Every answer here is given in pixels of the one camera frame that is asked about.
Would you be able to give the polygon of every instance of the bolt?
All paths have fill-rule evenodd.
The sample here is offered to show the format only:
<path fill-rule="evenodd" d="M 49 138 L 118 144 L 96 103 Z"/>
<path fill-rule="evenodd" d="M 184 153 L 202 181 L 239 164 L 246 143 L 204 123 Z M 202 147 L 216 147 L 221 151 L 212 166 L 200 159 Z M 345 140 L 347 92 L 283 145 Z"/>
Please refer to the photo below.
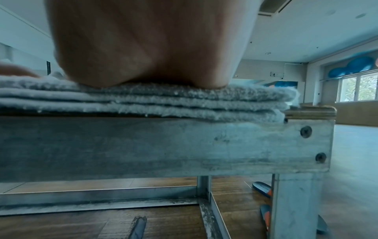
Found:
<path fill-rule="evenodd" d="M 305 139 L 310 138 L 310 136 L 312 135 L 312 128 L 310 126 L 303 127 L 302 129 L 300 129 L 300 135 Z"/>
<path fill-rule="evenodd" d="M 327 159 L 327 155 L 325 153 L 318 153 L 315 157 L 316 162 L 324 163 Z"/>

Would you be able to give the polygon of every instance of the folded towel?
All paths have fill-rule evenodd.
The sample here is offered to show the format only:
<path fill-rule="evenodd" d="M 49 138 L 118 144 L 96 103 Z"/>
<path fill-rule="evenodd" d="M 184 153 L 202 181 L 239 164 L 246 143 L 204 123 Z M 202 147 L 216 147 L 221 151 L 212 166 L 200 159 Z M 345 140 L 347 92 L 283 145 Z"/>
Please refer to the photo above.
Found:
<path fill-rule="evenodd" d="M 229 85 L 206 90 L 184 85 L 126 83 L 94 89 L 47 76 L 0 76 L 0 107 L 38 112 L 117 113 L 217 121 L 283 122 L 292 88 Z"/>

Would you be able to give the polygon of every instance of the window pane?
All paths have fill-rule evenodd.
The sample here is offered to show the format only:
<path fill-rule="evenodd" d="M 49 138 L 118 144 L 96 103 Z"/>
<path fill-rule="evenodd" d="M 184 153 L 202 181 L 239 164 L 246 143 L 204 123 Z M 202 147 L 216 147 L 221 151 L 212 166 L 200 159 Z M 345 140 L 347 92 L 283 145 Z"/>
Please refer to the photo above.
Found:
<path fill-rule="evenodd" d="M 378 74 L 361 76 L 359 82 L 358 100 L 375 100 L 377 93 Z"/>
<path fill-rule="evenodd" d="M 347 78 L 342 80 L 340 102 L 354 101 L 354 94 L 356 93 L 357 78 Z"/>

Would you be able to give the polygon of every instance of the window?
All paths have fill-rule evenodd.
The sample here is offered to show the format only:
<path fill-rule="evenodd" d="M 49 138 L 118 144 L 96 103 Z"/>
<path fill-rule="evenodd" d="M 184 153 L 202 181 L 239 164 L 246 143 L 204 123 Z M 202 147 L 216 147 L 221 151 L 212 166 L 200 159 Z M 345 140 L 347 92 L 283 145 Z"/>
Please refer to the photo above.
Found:
<path fill-rule="evenodd" d="M 378 73 L 361 74 L 341 80 L 339 102 L 378 100 Z"/>

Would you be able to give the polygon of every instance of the recessed light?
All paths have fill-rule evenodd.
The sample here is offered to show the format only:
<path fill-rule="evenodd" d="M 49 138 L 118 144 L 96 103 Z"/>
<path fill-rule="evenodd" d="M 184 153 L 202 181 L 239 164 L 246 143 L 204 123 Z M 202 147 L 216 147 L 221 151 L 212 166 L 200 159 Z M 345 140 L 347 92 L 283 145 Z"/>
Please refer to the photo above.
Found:
<path fill-rule="evenodd" d="M 366 13 L 362 13 L 362 14 L 356 16 L 356 19 L 362 18 L 362 17 L 364 17 L 364 16 L 366 16 Z"/>
<path fill-rule="evenodd" d="M 327 11 L 325 15 L 326 16 L 330 16 L 330 15 L 333 15 L 335 13 L 336 13 L 336 10 L 335 9 L 331 9 L 331 10 Z"/>

